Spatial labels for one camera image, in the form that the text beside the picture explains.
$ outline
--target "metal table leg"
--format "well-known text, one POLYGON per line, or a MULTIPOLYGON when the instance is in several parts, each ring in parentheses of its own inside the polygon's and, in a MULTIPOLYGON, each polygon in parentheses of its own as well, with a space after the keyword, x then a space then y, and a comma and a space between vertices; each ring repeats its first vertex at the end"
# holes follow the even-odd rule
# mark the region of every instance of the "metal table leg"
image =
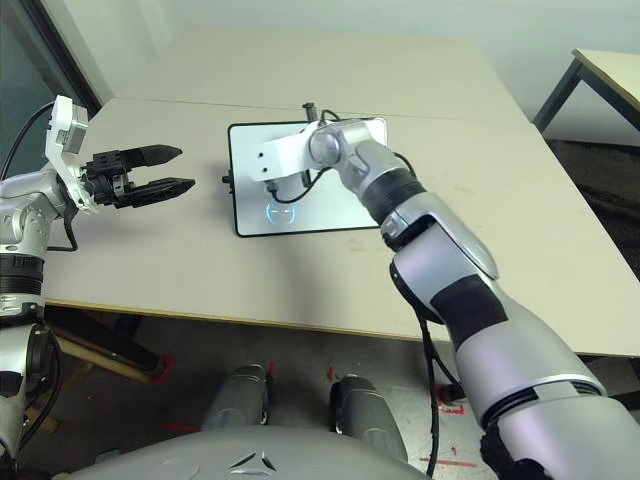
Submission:
POLYGON ((564 73, 556 88, 553 89, 547 101, 544 102, 542 108, 538 111, 536 116, 533 118, 532 122, 538 131, 542 133, 551 123, 553 117, 556 116, 558 110, 564 105, 564 102, 567 101, 569 95, 575 90, 578 83, 580 83, 580 77, 578 76, 578 72, 582 64, 574 59, 569 65, 569 68, 564 73))

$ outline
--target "tablet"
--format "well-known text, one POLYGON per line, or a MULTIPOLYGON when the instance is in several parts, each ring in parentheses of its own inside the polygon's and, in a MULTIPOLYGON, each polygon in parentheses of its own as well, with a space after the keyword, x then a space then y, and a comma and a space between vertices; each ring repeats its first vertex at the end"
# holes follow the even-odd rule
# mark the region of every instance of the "tablet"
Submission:
MULTIPOLYGON (((374 138, 386 144, 386 124, 375 119, 374 138)), ((285 235, 330 230, 374 228, 378 225, 360 201, 347 190, 335 170, 326 172, 299 201, 281 204, 273 200, 263 182, 251 179, 251 162, 257 161, 257 144, 299 133, 306 122, 242 123, 228 129, 230 180, 236 233, 241 237, 285 235)), ((311 180, 318 174, 311 170, 311 180)), ((305 187, 300 174, 278 181, 280 198, 295 198, 305 187)))

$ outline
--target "circular icon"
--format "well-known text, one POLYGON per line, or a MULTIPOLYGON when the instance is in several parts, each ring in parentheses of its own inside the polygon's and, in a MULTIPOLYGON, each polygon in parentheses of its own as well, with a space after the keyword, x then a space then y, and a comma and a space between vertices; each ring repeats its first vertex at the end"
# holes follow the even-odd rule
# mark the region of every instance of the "circular icon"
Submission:
POLYGON ((275 200, 267 204, 265 215, 273 225, 291 225, 296 220, 295 204, 282 204, 275 200))

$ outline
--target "black joint band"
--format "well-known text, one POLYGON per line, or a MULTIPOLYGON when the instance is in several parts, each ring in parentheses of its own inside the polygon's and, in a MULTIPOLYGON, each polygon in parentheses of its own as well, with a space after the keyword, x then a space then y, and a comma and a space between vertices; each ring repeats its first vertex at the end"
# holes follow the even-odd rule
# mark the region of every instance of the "black joint band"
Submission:
POLYGON ((44 260, 32 255, 0 255, 0 293, 40 295, 44 260))
POLYGON ((376 178, 362 195, 362 204, 381 225, 385 218, 409 198, 426 190, 409 170, 396 168, 376 178))

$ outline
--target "wooden beam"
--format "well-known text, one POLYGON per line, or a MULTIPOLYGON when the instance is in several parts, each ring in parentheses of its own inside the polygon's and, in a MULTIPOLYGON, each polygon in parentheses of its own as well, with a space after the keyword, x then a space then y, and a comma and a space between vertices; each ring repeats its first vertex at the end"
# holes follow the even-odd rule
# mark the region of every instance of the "wooden beam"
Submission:
POLYGON ((98 367, 110 370, 114 373, 117 373, 118 375, 123 375, 132 380, 135 380, 136 382, 149 383, 150 381, 148 375, 145 375, 141 371, 136 370, 129 365, 125 365, 118 362, 117 360, 105 357, 104 355, 94 352, 93 350, 89 350, 86 347, 73 343, 60 336, 57 336, 56 338, 58 339, 58 343, 60 344, 60 349, 67 355, 71 355, 72 357, 76 357, 87 362, 91 362, 98 367))

